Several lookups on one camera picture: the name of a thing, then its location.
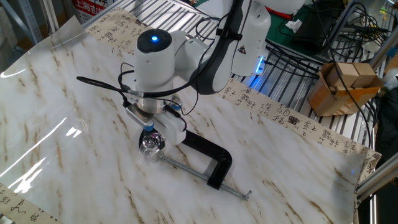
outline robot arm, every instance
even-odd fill
[[[210,95],[221,91],[232,74],[261,73],[270,25],[271,18],[263,5],[253,0],[233,0],[211,47],[182,31],[145,31],[134,52],[137,82],[133,88],[144,94],[135,98],[135,107],[126,108],[127,113],[141,125],[142,117],[151,117],[153,123],[142,125],[144,129],[155,128],[170,142],[179,144],[185,137],[184,123],[164,111],[170,100],[176,100],[173,94],[192,86],[199,94]],[[174,88],[175,75],[187,83]]]

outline cardboard box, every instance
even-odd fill
[[[330,88],[325,80],[334,68],[333,63],[326,63],[319,71],[319,80],[308,94],[308,100],[317,116],[331,116],[353,114],[358,111],[344,87]],[[349,88],[359,106],[364,105],[373,98],[382,86],[377,78],[369,84],[368,88]]]
[[[341,77],[347,87],[351,87],[351,85],[354,84],[354,82],[359,77],[354,65],[352,65],[350,63],[337,63],[337,68],[340,71]],[[333,67],[331,72],[327,74],[326,82],[330,86],[343,87],[343,84],[337,74],[335,67]]]
[[[375,78],[378,78],[374,73],[372,67],[368,63],[354,63],[353,64],[359,77],[354,82],[352,87],[368,87]]]

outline black cable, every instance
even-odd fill
[[[317,64],[319,64],[319,65],[323,65],[322,63],[317,62],[317,61],[312,60],[312,59],[308,59],[308,58],[304,58],[304,57],[295,57],[295,56],[292,56],[291,54],[286,53],[286,52],[284,51],[284,49],[282,49],[281,47],[279,47],[279,46],[276,45],[275,43],[272,43],[271,41],[269,41],[269,40],[267,40],[267,39],[266,39],[266,42],[267,42],[267,44],[272,45],[275,49],[277,49],[281,54],[285,55],[286,57],[288,57],[288,58],[290,58],[290,59],[293,59],[293,58],[296,59],[296,60],[294,60],[294,61],[297,62],[297,63],[300,63],[300,64],[303,65],[303,66],[307,66],[307,65],[304,64],[304,63],[302,63],[301,61],[298,61],[298,60],[306,60],[306,61],[309,61],[309,62],[312,62],[312,63],[317,63]]]
[[[344,88],[346,89],[346,91],[347,91],[349,97],[352,99],[352,101],[354,102],[355,106],[358,108],[359,112],[362,114],[363,119],[365,120],[366,129],[367,129],[367,131],[368,131],[369,147],[371,147],[371,132],[370,132],[370,129],[369,129],[368,120],[366,119],[365,114],[363,113],[363,110],[361,109],[361,107],[359,107],[358,103],[356,102],[356,100],[354,99],[354,97],[352,96],[352,94],[349,92],[349,90],[348,90],[348,88],[347,88],[347,86],[346,86],[346,84],[345,84],[343,78],[341,77],[341,73],[340,73],[340,71],[338,70],[337,62],[336,62],[336,60],[335,60],[335,56],[334,56],[334,53],[333,53],[333,49],[332,49],[332,47],[331,47],[331,44],[330,44],[330,42],[329,42],[329,39],[327,38],[327,34],[326,34],[326,31],[325,31],[325,28],[324,28],[324,26],[323,26],[323,24],[322,24],[321,16],[320,16],[320,14],[319,14],[319,12],[318,12],[318,8],[317,8],[317,6],[315,5],[315,0],[312,0],[312,3],[314,4],[314,8],[315,8],[315,11],[316,11],[316,13],[317,13],[317,16],[318,16],[318,19],[319,19],[319,23],[320,23],[320,25],[321,25],[323,35],[325,36],[326,43],[327,43],[328,48],[329,48],[329,50],[330,50],[331,59],[332,59],[332,61],[333,61],[333,64],[335,65],[335,68],[336,68],[336,71],[337,71],[337,75],[338,75],[339,79],[341,80],[341,82],[342,82]]]
[[[278,68],[279,70],[282,70],[282,71],[284,71],[284,72],[290,73],[290,74],[292,74],[292,75],[296,75],[296,76],[300,76],[300,77],[305,77],[305,78],[313,78],[313,79],[316,79],[316,80],[319,79],[319,77],[310,77],[310,76],[301,75],[301,74],[297,74],[297,73],[294,73],[294,72],[286,71],[286,70],[284,70],[283,68],[280,68],[280,67],[278,67],[277,65],[275,65],[275,64],[273,64],[273,63],[267,63],[267,64],[268,64],[268,65],[272,65],[272,66],[274,66],[275,68]]]
[[[378,113],[378,110],[374,107],[374,105],[373,105],[373,103],[371,102],[371,101],[368,101],[367,102],[368,104],[369,104],[369,106],[371,107],[371,109],[372,109],[372,111],[373,111],[373,113],[374,113],[374,116],[375,116],[375,119],[374,119],[374,121],[373,121],[373,127],[376,125],[376,123],[377,123],[377,113]]]
[[[132,66],[131,64],[127,63],[127,62],[123,62],[122,64],[120,64],[120,74],[118,76],[118,82],[120,85],[120,89],[127,91],[128,87],[123,85],[123,75],[125,74],[129,74],[129,73],[134,73],[134,70],[128,70],[128,71],[123,71],[123,65],[128,65],[132,68],[134,68],[134,66]]]
[[[198,26],[199,26],[202,22],[210,21],[210,20],[220,21],[221,19],[220,19],[220,18],[216,18],[216,17],[202,18],[202,19],[200,19],[200,20],[197,22],[197,24],[195,25],[195,32],[197,33],[197,35],[198,35],[199,37],[201,37],[201,38],[203,38],[203,39],[205,39],[205,40],[214,40],[214,38],[208,38],[208,37],[202,36],[202,35],[199,33],[199,31],[198,31]]]
[[[369,113],[371,114],[372,119],[373,119],[373,125],[374,125],[374,124],[376,123],[376,117],[375,117],[375,115],[374,115],[372,109],[371,109],[367,104],[365,104],[365,107],[368,109]]]
[[[267,50],[270,50],[272,53],[274,53],[273,51],[272,51],[272,49],[271,48],[266,48]],[[310,73],[310,72],[308,72],[305,68],[302,68],[302,67],[300,67],[300,66],[298,66],[298,65],[294,65],[294,64],[292,64],[292,63],[290,63],[287,59],[285,59],[285,58],[283,58],[281,55],[277,55],[277,54],[274,54],[276,57],[278,57],[279,59],[281,59],[282,61],[284,61],[285,63],[287,63],[287,64],[289,64],[289,65],[291,65],[291,66],[293,66],[293,67],[295,67],[295,68],[297,68],[297,69],[299,69],[299,70],[301,70],[301,71],[303,71],[303,72],[307,72],[308,74],[311,74],[311,75],[314,75],[314,76],[318,76],[318,74],[316,74],[316,73]]]
[[[300,56],[300,57],[298,57],[298,56],[293,56],[293,55],[291,55],[291,54],[288,54],[287,52],[285,52],[285,50],[287,50],[287,51],[289,51],[289,52],[292,52],[293,54],[297,54],[297,53],[295,53],[295,52],[293,52],[292,50],[289,50],[289,49],[282,49],[282,47],[279,47],[278,45],[274,44],[273,42],[271,42],[271,41],[268,40],[268,39],[266,39],[266,42],[267,42],[268,44],[272,45],[273,48],[275,48],[275,49],[277,50],[278,53],[283,54],[283,55],[285,55],[285,56],[288,57],[288,58],[295,58],[295,59],[297,59],[297,60],[301,60],[301,61],[304,60],[304,61],[312,62],[312,63],[318,64],[318,65],[323,65],[323,63],[317,62],[316,60],[312,60],[312,59],[305,58],[305,57],[301,57],[301,56]]]
[[[127,107],[127,106],[130,105],[129,101],[127,100],[127,97],[123,94],[123,93],[127,93],[127,91],[125,91],[125,90],[118,89],[115,86],[109,85],[109,84],[107,84],[105,82],[101,82],[101,81],[90,79],[90,78],[86,78],[86,77],[78,76],[78,77],[76,77],[76,79],[81,81],[81,82],[90,84],[90,85],[94,85],[94,86],[98,86],[98,87],[105,88],[105,89],[108,89],[108,90],[116,91],[116,92],[120,93],[120,95],[122,95],[122,97],[123,97],[123,106]]]
[[[366,15],[366,8],[365,8],[365,6],[364,6],[362,3],[360,3],[360,2],[354,3],[353,6],[354,6],[355,4],[359,4],[360,6],[362,6],[362,7],[363,7],[364,14]],[[363,42],[363,39],[364,39],[364,37],[365,37],[365,33],[366,33],[367,29],[368,29],[368,17],[366,17],[366,16],[365,16],[365,25],[364,25],[364,26],[365,26],[364,34],[363,34],[361,40],[359,41],[359,46],[360,46],[360,47],[362,46],[362,42]],[[360,47],[358,47],[357,50],[355,51],[354,59],[352,60],[352,62],[355,62],[355,59],[356,59],[356,57],[357,57],[358,54],[359,54],[359,49],[360,49]]]
[[[269,51],[271,51],[271,52],[272,52],[274,55],[276,55],[277,57],[279,57],[279,55],[276,54],[277,52],[276,52],[274,49],[272,49],[272,48],[270,48],[270,47],[266,47],[266,49],[269,50]],[[287,55],[284,55],[284,56],[288,57],[289,59],[291,59],[292,61],[294,61],[294,62],[296,62],[296,63],[298,64],[298,65],[294,65],[294,64],[292,64],[292,63],[290,63],[290,62],[284,60],[281,56],[279,57],[281,60],[283,60],[284,62],[290,64],[290,65],[293,66],[293,67],[296,67],[296,68],[298,68],[298,69],[300,69],[300,70],[306,72],[306,70],[303,70],[303,68],[300,67],[300,66],[304,66],[305,68],[310,69],[310,70],[313,70],[314,72],[319,72],[319,69],[317,69],[317,68],[313,68],[313,67],[311,67],[311,66],[309,66],[309,65],[306,65],[306,64],[300,62],[299,60],[297,60],[297,59],[295,59],[295,58],[292,58],[292,57],[289,57],[289,56],[287,56]]]
[[[225,15],[220,19],[220,22],[221,22],[227,15],[228,15],[228,14],[225,14]],[[219,41],[221,41],[222,39],[227,39],[227,37],[226,37],[226,36],[220,36],[220,40],[219,40]],[[202,60],[203,60],[203,57],[205,56],[205,54],[207,53],[207,51],[209,51],[210,46],[211,46],[211,45],[209,45],[209,47],[206,49],[206,51],[202,54],[202,56],[201,56],[201,58],[200,58],[200,61],[199,61],[199,65],[201,65],[201,62],[202,62]],[[217,57],[217,55],[213,52],[212,55],[210,55],[209,60],[214,60],[215,57]],[[209,63],[207,63],[207,64],[205,65],[205,67],[204,67],[204,69],[203,69],[202,71],[200,70],[200,66],[198,66],[198,68],[197,68],[197,74],[196,74],[195,76],[193,76],[193,78],[192,78],[191,80],[189,80],[186,84],[184,84],[184,85],[182,85],[182,86],[180,86],[180,87],[178,87],[178,88],[174,88],[173,90],[166,90],[166,91],[160,91],[160,92],[145,92],[145,93],[144,93],[144,98],[158,98],[158,97],[163,97],[163,96],[169,96],[169,95],[172,95],[172,94],[174,94],[174,93],[176,93],[176,92],[179,92],[179,91],[185,89],[186,87],[188,87],[188,86],[192,85],[193,83],[197,82],[197,80],[202,76],[203,71],[206,69],[206,67],[207,67],[208,65],[209,65]]]
[[[187,122],[185,121],[185,119],[183,119],[181,117],[179,112],[175,111],[170,105],[165,105],[164,106],[164,110],[172,113],[176,118],[180,118],[185,124],[185,127],[184,127],[184,129],[182,131],[186,131],[187,130],[187,127],[188,127]]]

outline plastic sheet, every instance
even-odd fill
[[[132,57],[72,19],[2,73],[0,182],[64,224],[352,222],[363,155],[325,148],[217,96],[201,96],[188,129],[231,153],[225,183],[252,190],[248,202],[142,161],[141,129],[119,93],[75,78],[117,85]],[[193,106],[192,89],[179,95]],[[165,154],[200,172],[210,162],[183,146]]]

